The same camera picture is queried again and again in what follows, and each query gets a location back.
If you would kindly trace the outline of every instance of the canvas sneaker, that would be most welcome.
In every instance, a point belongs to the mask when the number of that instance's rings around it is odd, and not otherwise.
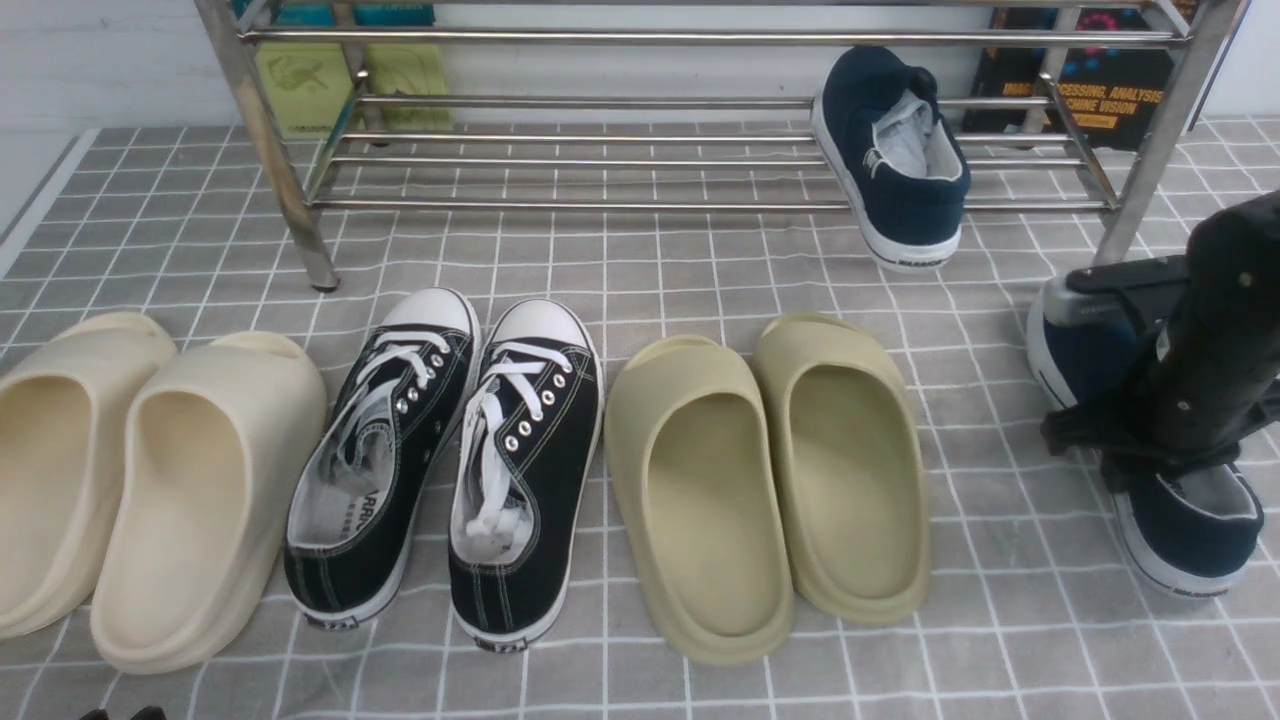
[[[1050,281],[1027,319],[1032,373],[1056,409],[1116,387],[1135,360],[1138,336],[1126,322],[1059,327],[1044,316]],[[1235,465],[1179,477],[1153,475],[1111,496],[1120,537],[1139,573],[1188,598],[1225,593],[1244,574],[1263,512]]]
[[[928,70],[884,47],[854,47],[814,97],[812,120],[881,266],[927,272],[955,255],[969,167]]]
[[[449,516],[453,610],[477,646],[516,652],[564,605],[600,434],[600,357],[568,309],[527,300],[498,320],[480,363]]]
[[[465,297],[424,290],[356,359],[289,509],[284,570],[312,625],[356,628],[396,596],[426,477],[475,391],[477,336]]]

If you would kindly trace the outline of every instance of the olive green slide sandal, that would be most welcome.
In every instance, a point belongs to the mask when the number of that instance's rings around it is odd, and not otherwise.
[[[787,315],[755,346],[796,589],[820,610],[890,624],[929,585],[929,516],[906,387],[867,332]]]
[[[751,370],[698,336],[658,341],[604,411],[613,489],[654,625],[690,660],[750,662],[791,632],[768,427]]]

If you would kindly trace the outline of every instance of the shoelace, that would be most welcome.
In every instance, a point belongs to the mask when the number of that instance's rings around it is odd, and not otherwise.
[[[517,352],[539,360],[515,363],[509,355]],[[481,384],[492,378],[502,378],[520,393],[520,398],[529,407],[532,421],[543,419],[543,406],[553,405],[556,395],[545,389],[541,395],[534,389],[529,382],[530,375],[538,377],[547,369],[548,363],[556,363],[566,374],[573,370],[568,357],[554,350],[547,350],[522,342],[504,342],[494,350],[494,355],[500,359],[489,368],[481,378]],[[467,521],[467,537],[502,541],[508,536],[515,536],[525,516],[524,507],[507,507],[507,497],[511,493],[511,471],[507,470],[502,456],[498,455],[498,439],[495,432],[502,427],[504,415],[502,405],[498,402],[497,389],[500,383],[492,383],[484,395],[480,396],[480,411],[484,415],[484,437],[480,441],[480,493],[484,501],[475,519]],[[563,380],[554,383],[563,386]],[[527,436],[531,428],[526,423],[521,424],[520,434]],[[520,447],[520,441],[515,436],[508,436],[503,445],[508,451]]]
[[[435,378],[435,370],[428,366],[426,361],[419,355],[419,351],[424,346],[433,346],[440,355],[448,355],[451,352],[449,343],[439,334],[429,331],[397,331],[383,333],[378,338],[378,355],[369,359],[369,363],[360,374],[356,375],[356,386],[361,387],[360,395],[356,396],[356,404],[347,413],[347,421],[343,424],[342,430],[338,432],[334,438],[339,443],[346,443],[348,438],[352,437],[353,432],[357,432],[360,425],[365,420],[365,415],[374,406],[385,402],[390,397],[392,389],[399,384],[399,379],[387,380],[375,388],[364,388],[362,386],[374,377],[378,370],[392,361],[407,363],[413,370],[413,384],[415,388],[410,388],[406,393],[407,400],[397,401],[397,410],[404,407],[407,410],[410,401],[417,400],[417,391],[426,389],[430,380]],[[364,442],[356,443],[356,456],[351,462],[347,461],[344,452],[338,452],[334,457],[334,474],[333,479],[338,484],[347,487],[351,492],[356,495],[366,495],[376,489],[376,486],[365,478],[366,473],[361,471],[366,455],[366,448]]]

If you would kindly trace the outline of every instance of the navy blue sneaker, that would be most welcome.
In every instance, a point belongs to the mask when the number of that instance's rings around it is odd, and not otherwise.
[[[1027,355],[1036,379],[1062,409],[1119,384],[1133,364],[1138,337],[1125,322],[1050,323],[1044,299],[1059,292],[1068,292],[1061,278],[1036,296],[1027,318]],[[1230,589],[1262,532],[1262,505],[1235,465],[1180,478],[1155,475],[1111,498],[1134,565],[1179,597],[1215,597]]]
[[[955,255],[969,165],[928,70],[884,47],[854,47],[831,68],[812,120],[881,266],[927,272]]]

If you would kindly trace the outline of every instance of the beige slide sandal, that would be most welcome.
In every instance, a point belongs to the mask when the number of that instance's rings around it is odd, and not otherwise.
[[[177,350],[134,313],[99,315],[0,378],[0,638],[93,591],[120,505],[124,416]]]
[[[929,587],[929,516],[893,360],[852,325],[787,315],[764,329],[751,364],[796,589],[858,623],[910,615]]]
[[[186,352],[142,388],[90,610],[108,662],[164,673],[236,638],[262,596],[325,410],[302,348],[264,332]]]
[[[791,632],[759,389],[736,352],[658,341],[618,374],[604,414],[613,489],[654,625],[680,652],[737,665]]]

